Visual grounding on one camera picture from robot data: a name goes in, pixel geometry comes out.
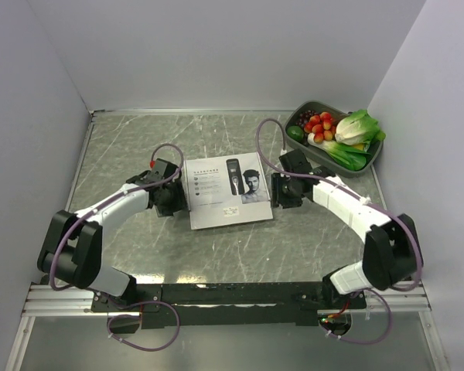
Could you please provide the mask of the white box with black tray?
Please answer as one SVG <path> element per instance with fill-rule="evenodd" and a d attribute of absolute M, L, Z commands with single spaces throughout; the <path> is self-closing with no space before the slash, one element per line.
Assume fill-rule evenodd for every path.
<path fill-rule="evenodd" d="M 271 220 L 271 197 L 258 153 L 187 160 L 192 230 Z"/>

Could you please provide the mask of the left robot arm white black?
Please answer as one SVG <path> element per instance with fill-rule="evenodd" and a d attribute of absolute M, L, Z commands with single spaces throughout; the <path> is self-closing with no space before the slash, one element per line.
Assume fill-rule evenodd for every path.
<path fill-rule="evenodd" d="M 40 271 L 68 287 L 108 294 L 121 311 L 138 300 L 136 278 L 103 264 L 104 237 L 137 213 L 154 209 L 173 216 L 187 207 L 182 167 L 156 159 L 152 167 L 128 179 L 102 201 L 75 213 L 60 210 L 52 217 L 37 260 Z"/>

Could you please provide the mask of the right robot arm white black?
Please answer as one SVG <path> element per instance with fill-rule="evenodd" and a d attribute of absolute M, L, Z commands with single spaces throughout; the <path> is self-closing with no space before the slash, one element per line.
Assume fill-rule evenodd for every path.
<path fill-rule="evenodd" d="M 368 288 L 397 291 L 396 284 L 422 272 L 423 259 L 411 217 L 390 216 L 353 191 L 335 172 L 312 167 L 298 149 L 281 151 L 279 160 L 282 170 L 271 175 L 272 207 L 295 208 L 307 199 L 337 216 L 363 243 L 360 261 L 322 279 L 322 299 L 329 307 L 339 308 L 350 294 Z"/>

